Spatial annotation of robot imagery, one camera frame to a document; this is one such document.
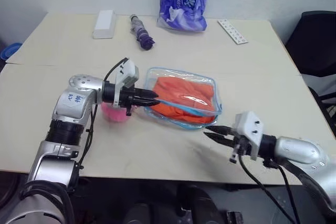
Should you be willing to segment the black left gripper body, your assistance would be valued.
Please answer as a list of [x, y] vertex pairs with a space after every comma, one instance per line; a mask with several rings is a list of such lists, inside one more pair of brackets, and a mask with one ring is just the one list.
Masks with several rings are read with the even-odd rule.
[[131, 116], [133, 109], [138, 107], [135, 100], [135, 95], [137, 94], [136, 92], [135, 87], [123, 87], [120, 91], [119, 107], [126, 109], [126, 116]]

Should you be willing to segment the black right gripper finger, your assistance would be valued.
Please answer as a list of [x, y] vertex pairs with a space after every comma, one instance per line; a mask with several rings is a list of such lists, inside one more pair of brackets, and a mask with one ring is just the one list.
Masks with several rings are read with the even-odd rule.
[[209, 130], [209, 132], [206, 132], [206, 135], [211, 135], [211, 136], [234, 135], [232, 128], [227, 127], [227, 126], [212, 125], [212, 126], [207, 126], [206, 129]]
[[204, 132], [204, 134], [209, 137], [211, 140], [215, 141], [216, 143], [224, 146], [234, 146], [234, 141], [227, 139], [225, 136], [211, 133], [211, 132]]

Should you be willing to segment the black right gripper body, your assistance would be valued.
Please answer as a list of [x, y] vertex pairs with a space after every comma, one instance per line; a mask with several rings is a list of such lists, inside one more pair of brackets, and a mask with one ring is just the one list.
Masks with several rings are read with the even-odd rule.
[[251, 144], [247, 137], [234, 133], [233, 138], [233, 152], [229, 158], [229, 161], [233, 164], [237, 163], [239, 156], [251, 155]]

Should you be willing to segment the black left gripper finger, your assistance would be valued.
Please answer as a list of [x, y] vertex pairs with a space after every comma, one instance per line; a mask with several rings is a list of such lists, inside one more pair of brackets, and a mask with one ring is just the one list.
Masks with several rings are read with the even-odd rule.
[[142, 106], [142, 107], [149, 107], [149, 106], [155, 106], [160, 103], [159, 100], [156, 100], [154, 98], [139, 98], [135, 97], [133, 99], [133, 105], [134, 106]]
[[148, 89], [135, 89], [134, 96], [141, 99], [155, 99], [158, 97], [154, 91]]

